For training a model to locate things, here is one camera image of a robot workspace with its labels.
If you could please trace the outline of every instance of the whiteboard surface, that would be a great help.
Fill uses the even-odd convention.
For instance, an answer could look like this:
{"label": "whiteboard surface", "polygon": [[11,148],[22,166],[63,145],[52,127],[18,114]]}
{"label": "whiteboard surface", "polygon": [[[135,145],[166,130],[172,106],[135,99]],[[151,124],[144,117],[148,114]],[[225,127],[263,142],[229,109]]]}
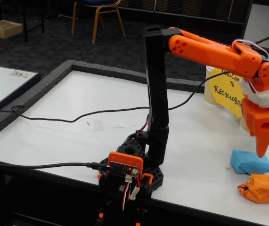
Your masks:
{"label": "whiteboard surface", "polygon": [[[169,107],[189,95],[168,90]],[[145,84],[72,71],[24,115],[71,120],[92,111],[137,106],[148,106]],[[147,114],[147,109],[101,113],[76,123],[18,118],[0,132],[0,161],[20,165],[99,162],[140,129]],[[269,225],[269,203],[254,203],[237,189],[249,175],[237,174],[231,166],[232,149],[255,151],[255,139],[239,128],[239,120],[224,108],[204,102],[203,94],[169,111],[169,117],[166,155],[160,166],[163,185],[152,198]],[[84,167],[42,171],[98,184],[97,172]]]}

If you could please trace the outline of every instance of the robotic arm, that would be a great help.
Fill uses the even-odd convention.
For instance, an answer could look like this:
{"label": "robotic arm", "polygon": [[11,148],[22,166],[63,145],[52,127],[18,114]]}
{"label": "robotic arm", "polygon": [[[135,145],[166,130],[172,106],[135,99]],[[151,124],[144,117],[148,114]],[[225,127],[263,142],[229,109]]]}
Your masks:
{"label": "robotic arm", "polygon": [[257,154],[263,157],[269,145],[269,59],[242,43],[226,46],[183,30],[180,32],[169,39],[172,54],[244,78],[240,81],[245,96],[242,115],[250,135],[256,136]]}
{"label": "robotic arm", "polygon": [[250,135],[256,136],[257,154],[263,157],[269,145],[269,59],[251,47],[234,42],[225,46],[178,28],[161,29],[158,25],[144,30],[146,74],[149,95],[147,131],[137,130],[129,135],[116,152],[101,163],[99,186],[103,205],[96,225],[104,223],[110,203],[121,198],[122,210],[136,211],[141,224],[145,215],[144,200],[163,183],[159,165],[163,163],[169,134],[168,98],[164,67],[165,53],[186,58],[204,65],[227,70],[243,77],[240,85],[245,98],[241,108]]}

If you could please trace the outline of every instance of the orange robotic arm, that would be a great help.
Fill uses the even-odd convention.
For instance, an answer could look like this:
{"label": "orange robotic arm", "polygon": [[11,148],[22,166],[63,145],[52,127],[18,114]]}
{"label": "orange robotic arm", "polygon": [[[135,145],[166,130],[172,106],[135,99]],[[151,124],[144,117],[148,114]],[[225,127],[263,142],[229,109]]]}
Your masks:
{"label": "orange robotic arm", "polygon": [[[169,39],[172,54],[232,72],[250,81],[256,92],[269,90],[269,61],[251,47],[235,42],[234,48],[181,30]],[[257,154],[263,157],[269,145],[269,107],[254,104],[245,95],[242,113],[250,135],[256,136]]]}

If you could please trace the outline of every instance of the circuit board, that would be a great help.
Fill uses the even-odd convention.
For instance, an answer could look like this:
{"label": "circuit board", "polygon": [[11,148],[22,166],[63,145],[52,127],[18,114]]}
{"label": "circuit board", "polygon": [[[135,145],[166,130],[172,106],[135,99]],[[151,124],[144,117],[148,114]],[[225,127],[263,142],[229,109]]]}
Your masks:
{"label": "circuit board", "polygon": [[136,166],[125,165],[114,161],[110,162],[110,166],[113,168],[110,170],[110,173],[122,177],[125,177],[126,175],[132,175],[132,177],[136,178],[139,170]]}

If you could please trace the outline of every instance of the yellow sign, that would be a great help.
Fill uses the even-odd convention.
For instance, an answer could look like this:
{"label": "yellow sign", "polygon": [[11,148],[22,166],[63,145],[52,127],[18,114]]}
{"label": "yellow sign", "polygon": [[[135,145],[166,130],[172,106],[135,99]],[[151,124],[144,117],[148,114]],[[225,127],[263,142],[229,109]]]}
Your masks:
{"label": "yellow sign", "polygon": [[[224,72],[215,68],[211,71],[211,76]],[[243,90],[238,84],[241,77],[232,73],[223,74],[210,79],[209,90],[215,101],[221,106],[229,109],[236,117],[242,117],[241,100],[244,98]]]}

